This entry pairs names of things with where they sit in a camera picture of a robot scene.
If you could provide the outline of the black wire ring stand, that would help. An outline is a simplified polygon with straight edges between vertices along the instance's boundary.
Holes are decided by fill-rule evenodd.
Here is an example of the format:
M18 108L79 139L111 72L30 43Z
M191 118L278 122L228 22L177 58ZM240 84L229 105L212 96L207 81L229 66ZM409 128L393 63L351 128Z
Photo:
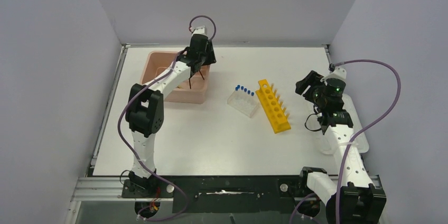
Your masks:
M201 90L205 85L205 75L200 70L199 72L195 73L188 81L189 87L191 90Z

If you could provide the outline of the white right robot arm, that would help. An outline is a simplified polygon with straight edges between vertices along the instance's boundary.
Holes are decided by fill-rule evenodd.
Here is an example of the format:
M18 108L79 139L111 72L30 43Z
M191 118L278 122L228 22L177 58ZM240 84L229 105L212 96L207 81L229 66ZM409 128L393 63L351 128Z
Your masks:
M374 185L351 140L354 124L344 108L345 87L344 80L325 78L314 70L295 85L295 92L313 104L323 138L342 172L334 183L324 169L304 167L297 189L302 195L315 193L320 198L328 223L379 223L386 195Z

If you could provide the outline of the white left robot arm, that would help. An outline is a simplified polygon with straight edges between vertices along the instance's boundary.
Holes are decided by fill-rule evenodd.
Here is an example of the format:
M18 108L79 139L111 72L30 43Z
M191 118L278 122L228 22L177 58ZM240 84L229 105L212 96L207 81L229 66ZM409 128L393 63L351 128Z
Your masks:
M216 62L212 41L205 34L192 34L190 45L153 80L130 89L129 101L120 119L125 119L132 132L133 167L128 175L132 184L154 189L158 184L154 164L156 133L164 122L164 99L181 83L190 80L202 66Z

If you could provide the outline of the white plastic tray lid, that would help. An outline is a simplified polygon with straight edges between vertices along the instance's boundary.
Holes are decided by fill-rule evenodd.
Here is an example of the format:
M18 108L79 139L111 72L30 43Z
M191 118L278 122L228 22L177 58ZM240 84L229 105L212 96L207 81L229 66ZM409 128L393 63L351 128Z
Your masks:
M352 98L347 94L343 94L342 100L344 102L343 108L349 113L353 122L354 134L362 129L362 124L360 122ZM353 143L356 145L360 154L364 154L369 151L369 143L367 141L365 133L361 133L359 136L357 136ZM317 151L324 155L332 155L334 152L334 148L331 147L331 143L328 139L324 138L324 135L321 132L317 132L316 140L314 141L314 147Z

